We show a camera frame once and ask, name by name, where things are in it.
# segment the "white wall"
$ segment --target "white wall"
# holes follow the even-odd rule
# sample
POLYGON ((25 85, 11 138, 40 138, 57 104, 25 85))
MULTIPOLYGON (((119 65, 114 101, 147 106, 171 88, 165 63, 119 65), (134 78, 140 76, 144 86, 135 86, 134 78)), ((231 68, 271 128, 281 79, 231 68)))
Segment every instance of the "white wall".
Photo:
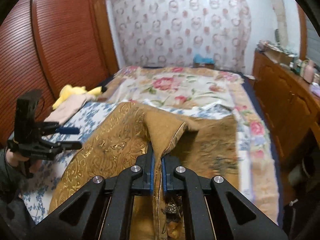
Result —
POLYGON ((283 0, 283 2, 288 30, 287 49, 300 54, 300 19, 297 2, 295 0, 283 0))
MULTIPOLYGON (((275 42, 274 30, 277 28, 276 14, 274 13, 270 0, 246 0, 251 12, 252 30, 250 40, 245 51, 245 73, 252 73, 254 50, 260 40, 270 40, 275 42)), ((122 50, 115 30, 114 19, 110 1, 107 1, 109 11, 109 22, 111 33, 114 38, 114 46, 118 58, 119 67, 125 66, 122 50)))

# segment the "bed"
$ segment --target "bed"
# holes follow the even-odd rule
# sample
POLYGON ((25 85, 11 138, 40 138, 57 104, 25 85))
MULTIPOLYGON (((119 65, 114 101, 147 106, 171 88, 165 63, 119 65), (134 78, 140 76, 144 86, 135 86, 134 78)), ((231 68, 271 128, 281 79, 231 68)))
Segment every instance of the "bed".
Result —
MULTIPOLYGON (((233 114, 237 121, 239 190, 282 226, 277 152, 253 89, 243 75, 204 68, 132 66, 115 75, 104 98, 106 102, 87 102, 65 124, 79 127, 79 135, 55 134, 50 140, 84 143, 117 104, 126 101, 139 101, 173 114, 205 119, 221 119, 233 114)), ((21 185, 21 196, 36 224, 47 216, 53 192, 75 154, 76 151, 68 151, 57 155, 53 162, 43 161, 34 178, 21 185)))

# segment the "trash can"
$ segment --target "trash can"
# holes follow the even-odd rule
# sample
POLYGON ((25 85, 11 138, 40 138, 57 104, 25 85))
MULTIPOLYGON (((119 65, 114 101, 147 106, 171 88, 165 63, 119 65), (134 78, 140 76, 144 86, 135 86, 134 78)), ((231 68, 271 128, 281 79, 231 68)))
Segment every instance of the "trash can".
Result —
POLYGON ((311 156, 306 156, 302 159, 302 162, 295 166, 289 173, 289 183, 292 187, 295 187, 302 182, 306 182, 315 174, 315 170, 313 158, 311 156))

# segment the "metal screw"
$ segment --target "metal screw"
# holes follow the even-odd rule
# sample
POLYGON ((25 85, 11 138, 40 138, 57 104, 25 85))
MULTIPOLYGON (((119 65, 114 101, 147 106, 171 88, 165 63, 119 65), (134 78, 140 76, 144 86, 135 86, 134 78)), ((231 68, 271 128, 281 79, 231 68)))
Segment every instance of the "metal screw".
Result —
POLYGON ((140 168, 139 165, 134 165, 134 166, 131 167, 131 171, 133 171, 133 172, 138 172, 140 170, 141 170, 141 168, 140 168))
POLYGON ((176 171, 178 173, 184 173, 186 171, 186 168, 183 166, 178 166, 178 167, 176 167, 176 171))
POLYGON ((221 176, 215 176, 213 178, 213 180, 216 182, 216 183, 222 183, 223 182, 223 177, 221 176))
POLYGON ((93 177, 92 181, 94 183, 100 183, 103 181, 103 177, 102 176, 95 176, 95 177, 93 177))

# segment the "person's hand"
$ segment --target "person's hand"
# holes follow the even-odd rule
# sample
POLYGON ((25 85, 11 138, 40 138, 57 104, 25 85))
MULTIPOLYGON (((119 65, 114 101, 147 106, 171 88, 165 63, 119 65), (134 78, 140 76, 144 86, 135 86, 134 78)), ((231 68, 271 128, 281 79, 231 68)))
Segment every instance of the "person's hand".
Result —
MULTIPOLYGON (((29 158, 22 156, 20 153, 18 152, 12 152, 10 151, 10 149, 7 150, 6 152, 6 158, 7 158, 7 162, 10 164, 10 166, 12 167, 18 167, 19 162, 26 162, 29 160, 29 158)), ((38 169, 41 166, 41 162, 42 160, 37 160, 35 163, 33 163, 30 168, 29 171, 31 173, 35 173, 38 171, 38 169)))

